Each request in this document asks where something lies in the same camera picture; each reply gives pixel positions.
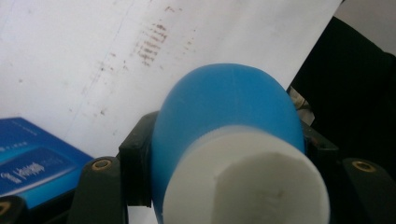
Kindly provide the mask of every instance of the blue box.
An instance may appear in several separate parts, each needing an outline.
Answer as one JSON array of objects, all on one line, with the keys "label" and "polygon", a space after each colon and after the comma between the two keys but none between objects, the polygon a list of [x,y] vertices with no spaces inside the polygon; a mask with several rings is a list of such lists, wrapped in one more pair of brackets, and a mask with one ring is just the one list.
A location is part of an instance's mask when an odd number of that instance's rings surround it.
[{"label": "blue box", "polygon": [[73,190],[92,157],[22,118],[0,119],[0,196],[29,209]]}]

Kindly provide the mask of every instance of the white cylindrical cap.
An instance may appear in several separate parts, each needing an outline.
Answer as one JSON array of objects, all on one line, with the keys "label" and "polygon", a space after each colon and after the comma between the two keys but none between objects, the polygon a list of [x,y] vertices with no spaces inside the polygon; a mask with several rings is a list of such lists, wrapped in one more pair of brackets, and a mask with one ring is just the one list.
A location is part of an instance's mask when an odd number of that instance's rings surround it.
[{"label": "white cylindrical cap", "polygon": [[226,126],[196,140],[165,192],[165,224],[328,223],[317,168],[260,130]]}]

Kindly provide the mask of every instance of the brass screw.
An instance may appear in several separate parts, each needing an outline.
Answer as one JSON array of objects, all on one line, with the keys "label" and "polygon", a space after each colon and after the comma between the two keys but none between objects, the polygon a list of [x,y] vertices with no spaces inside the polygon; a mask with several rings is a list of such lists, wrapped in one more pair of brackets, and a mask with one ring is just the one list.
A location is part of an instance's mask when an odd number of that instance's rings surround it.
[{"label": "brass screw", "polygon": [[11,207],[11,203],[10,202],[2,202],[2,203],[0,203],[0,216],[5,214],[8,211],[9,207]]},{"label": "brass screw", "polygon": [[111,165],[111,161],[107,159],[102,159],[99,161],[96,161],[92,165],[92,169],[94,171],[101,171],[107,169]]},{"label": "brass screw", "polygon": [[376,171],[374,166],[364,161],[353,161],[352,165],[363,172],[373,173]]}]

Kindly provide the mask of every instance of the black holder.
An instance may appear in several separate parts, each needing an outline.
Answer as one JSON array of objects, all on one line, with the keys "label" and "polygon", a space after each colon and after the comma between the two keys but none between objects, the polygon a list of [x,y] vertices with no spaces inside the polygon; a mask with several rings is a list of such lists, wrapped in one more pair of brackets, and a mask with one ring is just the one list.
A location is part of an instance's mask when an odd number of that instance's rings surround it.
[{"label": "black holder", "polygon": [[[151,206],[149,158],[157,115],[139,120],[117,158],[98,158],[85,165],[71,206],[64,206],[70,197],[63,195],[27,211],[23,199],[3,197],[0,224],[54,224],[66,219],[69,224],[128,223],[128,205]],[[396,183],[388,173],[370,161],[340,159],[332,142],[304,123],[303,130],[307,157],[318,167],[329,192],[330,223],[396,223]],[[55,214],[40,209],[57,204],[64,209]]]}]

